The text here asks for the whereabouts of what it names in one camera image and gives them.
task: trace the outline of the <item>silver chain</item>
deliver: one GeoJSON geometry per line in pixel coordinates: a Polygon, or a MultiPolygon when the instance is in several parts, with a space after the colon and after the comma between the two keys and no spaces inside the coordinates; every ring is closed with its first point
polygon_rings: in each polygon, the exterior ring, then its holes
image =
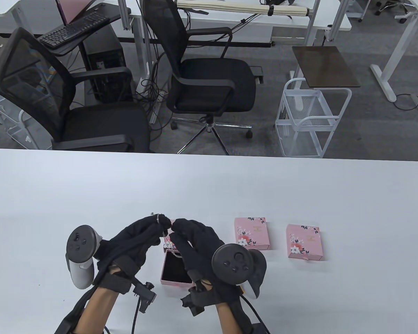
{"type": "MultiPolygon", "coordinates": [[[[156,222],[158,224],[160,223],[160,214],[159,213],[156,214],[156,222]]],[[[170,249],[170,252],[173,254],[173,256],[181,259],[182,256],[178,254],[179,252],[177,250],[173,249],[173,246],[172,246],[171,242],[169,240],[167,240],[166,234],[164,232],[163,232],[163,238],[164,238],[164,243],[166,243],[167,248],[170,249]]]]}

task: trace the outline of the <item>black keyboard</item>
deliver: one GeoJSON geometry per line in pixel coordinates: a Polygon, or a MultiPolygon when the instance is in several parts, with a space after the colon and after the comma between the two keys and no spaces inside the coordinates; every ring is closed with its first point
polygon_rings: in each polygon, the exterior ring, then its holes
{"type": "Polygon", "coordinates": [[[110,18],[93,11],[82,16],[80,19],[47,33],[40,38],[40,41],[50,49],[56,49],[63,44],[83,35],[92,29],[101,27],[110,22],[110,18]]]}

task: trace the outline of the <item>floor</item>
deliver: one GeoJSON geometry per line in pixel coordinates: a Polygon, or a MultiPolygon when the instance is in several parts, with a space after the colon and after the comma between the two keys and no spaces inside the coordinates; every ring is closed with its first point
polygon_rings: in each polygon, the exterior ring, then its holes
{"type": "MultiPolygon", "coordinates": [[[[394,12],[385,12],[381,16],[373,15],[374,5],[363,22],[352,20],[350,32],[341,32],[335,45],[357,75],[362,87],[353,89],[352,100],[336,130],[325,158],[335,159],[383,159],[418,161],[418,111],[401,111],[388,102],[374,79],[369,65],[385,65],[397,44],[406,25],[393,19],[394,12]]],[[[315,45],[322,43],[319,35],[315,45]]],[[[134,69],[134,45],[125,43],[124,52],[128,67],[134,69]]],[[[189,49],[186,57],[218,56],[222,49],[204,47],[189,49]]],[[[256,102],[252,111],[241,114],[225,114],[221,121],[235,124],[247,124],[254,127],[254,137],[245,138],[241,130],[220,129],[219,133],[231,154],[244,156],[281,156],[273,124],[276,118],[282,88],[288,80],[289,70],[293,70],[296,61],[290,46],[261,48],[230,48],[227,57],[243,59],[250,65],[263,67],[264,84],[257,87],[256,102]]],[[[81,67],[77,60],[72,68],[81,67]]],[[[166,59],[160,62],[160,79],[166,80],[169,64],[166,59]]],[[[418,95],[418,32],[405,56],[401,60],[390,83],[397,94],[415,93],[418,95]]],[[[338,108],[341,96],[328,94],[327,100],[332,109],[338,108]]],[[[83,100],[83,89],[78,90],[77,101],[83,100]]],[[[414,107],[410,99],[400,96],[397,102],[401,108],[414,107]]],[[[160,121],[166,123],[170,111],[163,106],[160,121]]],[[[158,153],[175,153],[200,128],[194,124],[179,124],[179,129],[165,127],[161,136],[152,142],[151,148],[158,153]]],[[[19,148],[0,126],[0,148],[19,148]]],[[[186,153],[223,154],[215,138],[204,134],[186,153]]]]}

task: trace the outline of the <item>computer tower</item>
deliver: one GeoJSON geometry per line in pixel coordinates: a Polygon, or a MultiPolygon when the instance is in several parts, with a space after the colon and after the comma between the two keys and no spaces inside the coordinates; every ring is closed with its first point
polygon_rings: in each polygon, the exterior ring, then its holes
{"type": "MultiPolygon", "coordinates": [[[[126,66],[123,48],[110,24],[99,29],[83,43],[91,70],[126,66]]],[[[121,100],[133,101],[131,86],[124,87],[124,81],[118,75],[94,79],[91,86],[93,92],[85,94],[94,94],[95,99],[102,103],[116,102],[123,89],[126,92],[121,100]]]]}

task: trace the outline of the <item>mesh chair back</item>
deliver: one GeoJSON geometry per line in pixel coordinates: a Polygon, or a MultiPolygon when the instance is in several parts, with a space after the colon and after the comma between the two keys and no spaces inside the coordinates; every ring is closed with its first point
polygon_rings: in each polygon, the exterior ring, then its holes
{"type": "Polygon", "coordinates": [[[180,75],[179,66],[188,36],[177,6],[172,0],[144,0],[142,15],[166,52],[172,71],[180,75]]]}
{"type": "Polygon", "coordinates": [[[29,32],[15,29],[0,59],[0,95],[59,141],[75,93],[74,81],[62,63],[29,32]]]}

